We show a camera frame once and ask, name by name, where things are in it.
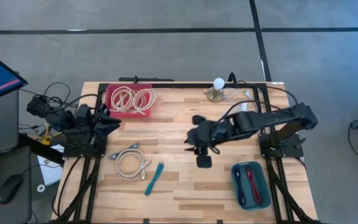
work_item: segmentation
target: red cable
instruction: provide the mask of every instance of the red cable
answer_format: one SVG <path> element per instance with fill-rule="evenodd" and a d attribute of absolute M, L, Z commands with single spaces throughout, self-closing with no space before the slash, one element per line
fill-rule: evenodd
<path fill-rule="evenodd" d="M 248 168 L 246 170 L 246 173 L 247 173 L 248 180 L 251 184 L 252 195 L 254 196 L 254 200 L 258 205 L 260 205 L 262 203 L 262 197 L 260 196 L 258 188 L 256 187 L 254 172 L 252 171 L 252 169 Z"/>

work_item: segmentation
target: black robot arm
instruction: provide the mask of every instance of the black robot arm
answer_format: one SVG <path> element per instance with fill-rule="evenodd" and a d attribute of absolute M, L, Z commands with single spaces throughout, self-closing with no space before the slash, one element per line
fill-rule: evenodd
<path fill-rule="evenodd" d="M 185 141 L 194 147 L 186 150 L 194 151 L 198 155 L 198 167 L 209 168 L 212 161 L 207 156 L 208 148 L 219 154 L 220 151 L 216 148 L 219 144 L 247 139 L 262 128 L 286 124 L 279 131 L 268 134 L 270 147 L 276 148 L 297 131 L 313 129 L 317 123 L 310 107 L 303 103 L 267 113 L 241 111 L 225 115 L 218 121 L 209 121 L 196 115 L 193 117 L 193 124 L 198 126 L 188 131 L 188 139 Z"/>

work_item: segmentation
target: red tray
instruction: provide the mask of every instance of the red tray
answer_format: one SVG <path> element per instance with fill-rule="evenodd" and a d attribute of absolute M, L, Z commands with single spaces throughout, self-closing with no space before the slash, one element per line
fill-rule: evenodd
<path fill-rule="evenodd" d="M 129 87 L 132 90 L 144 90 L 147 88 L 152 88 L 151 84 L 110 84 L 107 87 L 107 92 L 106 92 L 106 99 L 105 99 L 105 104 L 106 106 L 109 108 L 109 110 L 111 109 L 111 94 L 113 93 L 114 90 L 116 90 L 119 87 L 122 86 L 126 86 Z M 146 93 L 146 100 L 150 100 L 150 94 Z M 131 112 L 112 112 L 110 111 L 110 117 L 112 118 L 147 118 L 150 116 L 151 114 L 151 108 L 143 111 L 145 113 L 145 115 L 141 114 L 141 113 L 131 113 Z"/>

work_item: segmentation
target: gray floor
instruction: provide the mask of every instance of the gray floor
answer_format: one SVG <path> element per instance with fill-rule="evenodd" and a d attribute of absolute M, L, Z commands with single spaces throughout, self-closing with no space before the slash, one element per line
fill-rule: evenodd
<path fill-rule="evenodd" d="M 256 0 L 262 27 L 358 27 L 356 0 Z M 0 0 L 0 30 L 156 27 L 252 27 L 246 0 Z M 358 119 L 358 33 L 263 34 L 273 81 L 285 82 L 319 119 L 303 131 L 306 165 L 319 219 L 358 223 L 358 157 L 347 127 Z M 43 93 L 52 82 L 71 86 L 119 77 L 212 80 L 230 72 L 263 81 L 253 33 L 0 35 L 0 59 Z M 51 92 L 64 97 L 56 86 Z M 20 119 L 32 96 L 21 93 Z M 358 150 L 358 132 L 352 132 Z M 34 177 L 34 187 L 42 180 Z M 34 194 L 39 220 L 50 218 L 56 185 Z"/>

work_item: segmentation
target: teal tray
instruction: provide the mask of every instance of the teal tray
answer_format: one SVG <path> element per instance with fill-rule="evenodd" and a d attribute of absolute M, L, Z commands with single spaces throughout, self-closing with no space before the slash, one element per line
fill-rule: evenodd
<path fill-rule="evenodd" d="M 244 191 L 244 194 L 246 195 L 246 204 L 241 207 L 245 210 L 257 210 L 257 209 L 262 209 L 262 208 L 268 207 L 270 205 L 270 203 L 272 203 L 272 199 L 270 198 L 269 189 L 267 188 L 266 179 L 265 179 L 265 175 L 264 175 L 262 166 L 258 162 L 251 161 L 251 162 L 239 163 L 232 167 L 231 178 L 233 181 L 234 192 L 236 194 L 236 198 L 237 198 L 238 190 L 237 190 L 237 183 L 234 178 L 234 169 L 237 167 L 240 169 L 240 172 L 241 172 L 242 190 Z M 247 175 L 246 175 L 246 169 L 248 169 L 248 168 L 250 168 L 250 169 L 252 169 L 252 171 L 254 171 L 256 187 L 259 191 L 260 196 L 262 197 L 261 204 L 257 204 L 254 200 L 254 196 L 252 195 L 251 184 L 250 184 L 250 182 L 247 178 Z"/>

